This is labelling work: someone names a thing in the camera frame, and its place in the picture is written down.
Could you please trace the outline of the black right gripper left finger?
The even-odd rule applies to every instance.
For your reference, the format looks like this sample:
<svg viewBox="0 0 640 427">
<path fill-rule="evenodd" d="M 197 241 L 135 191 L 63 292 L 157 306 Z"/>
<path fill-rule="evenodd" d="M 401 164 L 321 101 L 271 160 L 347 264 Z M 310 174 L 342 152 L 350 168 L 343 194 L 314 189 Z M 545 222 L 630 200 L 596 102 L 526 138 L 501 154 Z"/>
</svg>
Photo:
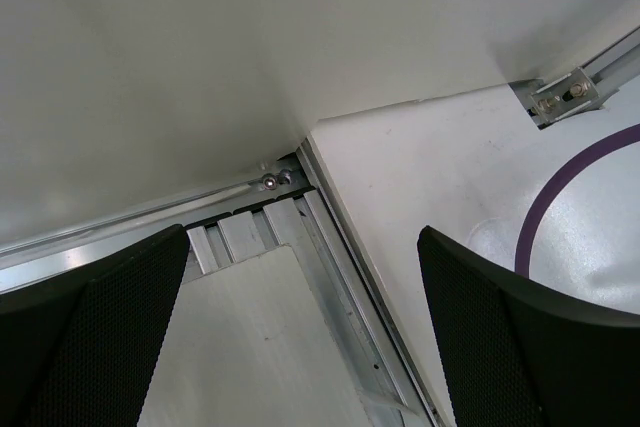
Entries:
<svg viewBox="0 0 640 427">
<path fill-rule="evenodd" d="M 2 425 L 136 425 L 188 252 L 176 224 L 3 294 Z"/>
</svg>

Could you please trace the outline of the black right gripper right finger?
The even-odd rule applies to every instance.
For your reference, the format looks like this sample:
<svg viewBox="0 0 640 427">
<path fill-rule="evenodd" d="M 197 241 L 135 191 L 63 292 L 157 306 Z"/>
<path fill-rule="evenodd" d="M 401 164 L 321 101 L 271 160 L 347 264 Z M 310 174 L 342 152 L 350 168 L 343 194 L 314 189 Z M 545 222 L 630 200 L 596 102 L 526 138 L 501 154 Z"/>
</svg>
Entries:
<svg viewBox="0 0 640 427">
<path fill-rule="evenodd" d="M 523 278 L 431 227 L 417 248 L 457 425 L 638 425 L 638 315 Z"/>
</svg>

